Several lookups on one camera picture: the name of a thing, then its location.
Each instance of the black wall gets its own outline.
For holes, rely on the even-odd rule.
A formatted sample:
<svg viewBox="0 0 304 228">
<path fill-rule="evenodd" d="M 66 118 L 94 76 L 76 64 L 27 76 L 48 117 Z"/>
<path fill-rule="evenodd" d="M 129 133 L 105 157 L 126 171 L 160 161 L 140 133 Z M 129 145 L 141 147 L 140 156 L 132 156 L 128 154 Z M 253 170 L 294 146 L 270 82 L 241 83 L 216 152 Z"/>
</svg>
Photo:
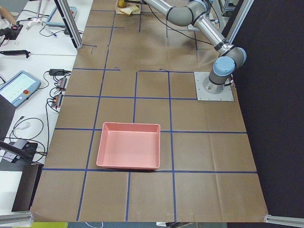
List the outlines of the black wall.
<svg viewBox="0 0 304 228">
<path fill-rule="evenodd" d="M 247 52 L 234 78 L 268 212 L 304 218 L 304 1 L 254 1 L 233 44 Z"/>
</svg>

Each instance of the robotic arm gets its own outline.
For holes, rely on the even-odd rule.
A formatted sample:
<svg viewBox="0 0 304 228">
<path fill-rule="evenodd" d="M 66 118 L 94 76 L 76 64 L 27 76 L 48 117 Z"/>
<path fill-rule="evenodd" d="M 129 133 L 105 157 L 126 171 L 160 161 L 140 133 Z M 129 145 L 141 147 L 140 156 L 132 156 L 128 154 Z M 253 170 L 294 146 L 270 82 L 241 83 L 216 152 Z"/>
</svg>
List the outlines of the robotic arm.
<svg viewBox="0 0 304 228">
<path fill-rule="evenodd" d="M 227 41 L 207 18 L 210 4 L 206 0 L 194 0 L 184 7 L 171 6 L 164 0 L 145 0 L 166 19 L 177 26 L 189 24 L 197 27 L 219 52 L 220 57 L 214 62 L 209 77 L 203 86 L 211 94 L 219 94 L 228 76 L 246 61 L 246 52 Z"/>
</svg>

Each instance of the electronic device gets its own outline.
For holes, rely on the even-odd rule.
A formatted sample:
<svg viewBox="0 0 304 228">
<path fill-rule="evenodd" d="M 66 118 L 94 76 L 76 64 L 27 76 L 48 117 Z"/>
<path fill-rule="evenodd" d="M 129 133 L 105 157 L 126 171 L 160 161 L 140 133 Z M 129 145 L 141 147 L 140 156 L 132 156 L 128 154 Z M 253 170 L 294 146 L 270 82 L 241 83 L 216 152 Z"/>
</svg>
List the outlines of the electronic device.
<svg viewBox="0 0 304 228">
<path fill-rule="evenodd" d="M 21 70 L 13 78 L 0 86 L 0 95 L 18 107 L 26 101 L 41 85 L 40 80 Z"/>
<path fill-rule="evenodd" d="M 73 17 L 75 18 L 76 14 L 77 14 L 77 8 L 74 6 L 71 6 L 70 9 L 71 9 L 71 13 L 72 13 Z M 46 25 L 53 26 L 53 27 L 66 27 L 57 7 L 55 7 L 53 9 L 53 11 L 51 12 L 51 14 L 49 15 L 49 17 L 46 21 Z"/>
</svg>

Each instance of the power adapter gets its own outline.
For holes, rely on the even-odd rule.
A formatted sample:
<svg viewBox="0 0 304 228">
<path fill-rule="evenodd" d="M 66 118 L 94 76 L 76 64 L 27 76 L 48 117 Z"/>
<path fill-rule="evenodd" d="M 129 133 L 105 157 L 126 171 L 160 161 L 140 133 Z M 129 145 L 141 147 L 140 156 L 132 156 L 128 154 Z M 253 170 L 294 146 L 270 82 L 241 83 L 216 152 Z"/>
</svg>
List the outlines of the power adapter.
<svg viewBox="0 0 304 228">
<path fill-rule="evenodd" d="M 65 75 L 65 70 L 64 69 L 50 69 L 48 74 L 51 76 L 63 76 L 63 75 Z"/>
</svg>

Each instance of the white cable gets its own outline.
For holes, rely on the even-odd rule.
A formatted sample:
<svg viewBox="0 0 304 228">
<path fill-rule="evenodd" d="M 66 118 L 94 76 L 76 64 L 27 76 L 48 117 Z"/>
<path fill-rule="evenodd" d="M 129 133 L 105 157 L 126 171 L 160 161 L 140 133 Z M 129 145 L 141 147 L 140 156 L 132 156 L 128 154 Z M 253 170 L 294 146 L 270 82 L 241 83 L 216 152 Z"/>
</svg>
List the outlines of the white cable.
<svg viewBox="0 0 304 228">
<path fill-rule="evenodd" d="M 103 222 L 101 222 L 101 227 L 93 227 L 93 226 L 91 226 L 90 224 L 88 224 L 87 222 L 85 222 L 89 227 L 92 227 L 92 228 L 103 228 L 104 227 L 104 223 Z"/>
</svg>

